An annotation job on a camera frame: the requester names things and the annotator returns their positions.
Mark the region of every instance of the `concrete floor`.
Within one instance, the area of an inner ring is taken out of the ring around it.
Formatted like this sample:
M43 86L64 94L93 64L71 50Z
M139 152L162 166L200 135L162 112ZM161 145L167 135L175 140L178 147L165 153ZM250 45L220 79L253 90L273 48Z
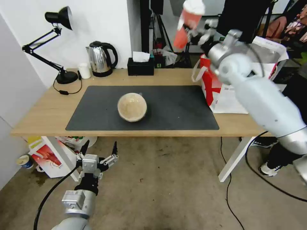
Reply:
M228 180L220 183L217 177L224 166L219 138L99 138L88 153L107 156L114 140L120 158L100 181L90 220L93 230L240 229L225 201ZM223 138L226 159L237 144L237 138ZM252 166L267 153L252 147ZM307 228L306 203L264 183L244 160L232 175L229 202L246 230ZM0 229L32 229L39 203L57 181L22 168L0 191ZM291 165L270 181L307 198ZM61 199L75 185L68 178L52 193L41 213L40 230L50 230L65 217Z

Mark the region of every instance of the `table leg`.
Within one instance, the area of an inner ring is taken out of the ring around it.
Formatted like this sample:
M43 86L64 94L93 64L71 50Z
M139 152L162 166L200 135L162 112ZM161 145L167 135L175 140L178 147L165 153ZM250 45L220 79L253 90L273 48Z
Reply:
M59 159L59 161L63 164L64 167L67 168L67 173L74 169L75 165L68 158L64 150L59 145L57 139L52 136L42 136L42 139L46 142L48 147L54 152L55 156ZM75 170L71 177L74 181L79 181L79 173Z
M241 158L244 156L247 146L255 137L243 137L242 141L227 161L226 165L222 169L221 173L219 174L218 178L220 182L224 182L226 178L229 176L231 171L235 168L235 166L239 163Z

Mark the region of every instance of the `lamp base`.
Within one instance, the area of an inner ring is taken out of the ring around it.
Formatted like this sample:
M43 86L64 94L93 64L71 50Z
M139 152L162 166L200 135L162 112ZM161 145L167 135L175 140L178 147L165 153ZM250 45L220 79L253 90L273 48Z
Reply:
M59 72L57 76L57 82L59 84L69 84L78 80L78 74L72 71Z

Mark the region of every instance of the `white cup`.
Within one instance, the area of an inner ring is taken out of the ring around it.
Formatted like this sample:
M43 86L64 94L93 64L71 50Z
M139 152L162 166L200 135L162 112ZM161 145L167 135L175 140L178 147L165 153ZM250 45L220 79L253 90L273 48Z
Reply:
M87 63L80 63L78 69L83 79L89 79L91 77L89 65Z

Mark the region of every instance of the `bowl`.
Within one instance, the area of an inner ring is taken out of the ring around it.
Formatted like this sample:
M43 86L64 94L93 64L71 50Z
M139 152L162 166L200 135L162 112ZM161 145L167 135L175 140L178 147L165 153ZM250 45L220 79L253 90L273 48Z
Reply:
M136 122L145 116L147 104L140 94L127 93L118 100L117 110L124 120Z

